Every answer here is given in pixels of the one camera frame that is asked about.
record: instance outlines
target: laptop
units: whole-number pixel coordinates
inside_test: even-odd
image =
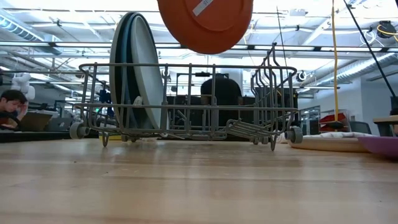
[[[52,118],[46,127],[46,131],[68,131],[73,118]]]
[[[21,121],[21,131],[43,131],[52,115],[28,112]]]

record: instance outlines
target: wire dish rack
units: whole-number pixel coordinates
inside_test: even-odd
[[[162,67],[164,68],[163,79],[163,102],[161,105],[130,105],[130,104],[107,104],[95,103],[95,85],[98,67]],[[87,68],[92,67],[93,72],[90,73]],[[185,105],[170,105],[167,101],[167,85],[168,74],[170,68],[187,68],[188,69],[188,94],[186,95]],[[191,85],[193,68],[211,68],[212,74],[212,94],[207,95],[211,97],[210,105],[193,105],[191,104]],[[256,72],[251,76],[251,91],[254,94],[255,100],[253,105],[217,105],[215,96],[216,86],[216,69],[217,68],[240,68],[240,69],[255,69]],[[153,64],[153,63],[86,63],[79,66],[79,69],[84,72],[85,81],[83,84],[83,98],[81,103],[76,103],[75,107],[80,109],[82,123],[74,123],[70,128],[70,136],[73,139],[82,139],[89,133],[90,129],[94,129],[103,135],[103,146],[108,144],[110,134],[120,134],[123,141],[135,142],[139,138],[149,137],[171,137],[177,139],[195,139],[195,140],[222,140],[226,139],[227,134],[247,138],[254,144],[271,144],[271,149],[275,149],[275,143],[278,136],[285,134],[285,138],[292,142],[300,143],[303,138],[302,130],[298,127],[291,127],[294,120],[294,114],[298,113],[297,108],[293,108],[294,104],[294,90],[292,77],[297,73],[294,67],[280,66],[275,58],[275,44],[267,52],[261,65],[245,66],[245,65],[194,65],[194,64]],[[88,77],[92,78],[92,82],[88,83]],[[88,87],[91,87],[90,97],[86,98]],[[98,125],[97,119],[100,117],[99,113],[94,113],[96,109],[113,107],[113,109],[124,111],[119,116],[118,125],[116,127],[107,127],[105,125]],[[128,117],[129,110],[133,108],[160,108],[160,128],[159,129],[142,129],[136,127],[129,127]],[[202,111],[201,126],[192,125],[191,111]],[[219,126],[218,113],[221,110],[238,111],[239,119],[230,119],[225,126]],[[244,122],[240,115],[241,113],[253,113],[252,122]],[[183,120],[183,125],[175,124],[175,117]]]

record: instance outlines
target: black cable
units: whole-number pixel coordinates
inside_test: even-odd
[[[343,0],[343,1],[344,1],[344,3],[346,4],[346,7],[347,7],[349,13],[351,14],[351,17],[353,18],[354,23],[355,23],[356,27],[357,27],[358,30],[359,30],[359,33],[361,34],[363,40],[365,41],[366,46],[368,46],[368,49],[369,49],[369,51],[370,51],[370,53],[371,53],[371,55],[372,55],[372,57],[373,57],[373,59],[374,59],[376,65],[377,65],[377,68],[379,69],[379,71],[380,71],[380,73],[381,73],[381,76],[383,77],[383,79],[384,79],[384,81],[385,81],[385,83],[386,83],[388,89],[390,90],[392,97],[394,97],[394,100],[396,101],[396,103],[398,103],[398,99],[397,99],[397,97],[396,97],[396,94],[394,93],[394,90],[392,90],[391,85],[390,85],[390,83],[388,82],[387,77],[386,77],[386,75],[384,74],[383,69],[382,69],[381,66],[380,66],[379,61],[377,61],[377,58],[376,58],[375,54],[373,53],[371,46],[369,45],[369,42],[366,40],[365,35],[362,33],[362,30],[361,30],[361,28],[360,28],[358,22],[356,22],[356,19],[355,19],[355,17],[354,17],[354,14],[353,14],[353,12],[351,11],[350,5],[347,4],[346,0]]]
[[[280,17],[279,17],[278,6],[276,6],[276,13],[278,15],[279,35],[280,35],[280,40],[282,41],[282,50],[284,52],[285,66],[287,67],[286,54],[285,54],[285,45],[284,45],[284,37],[282,36],[282,28],[280,26]]]

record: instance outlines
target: purple bowl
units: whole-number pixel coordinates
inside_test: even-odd
[[[398,159],[397,137],[358,137],[358,140],[371,153]]]

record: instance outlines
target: white label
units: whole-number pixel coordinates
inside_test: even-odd
[[[203,10],[205,10],[212,2],[213,0],[201,0],[201,2],[193,9],[192,12],[195,16],[199,16],[199,14],[201,14],[201,12],[203,12]]]

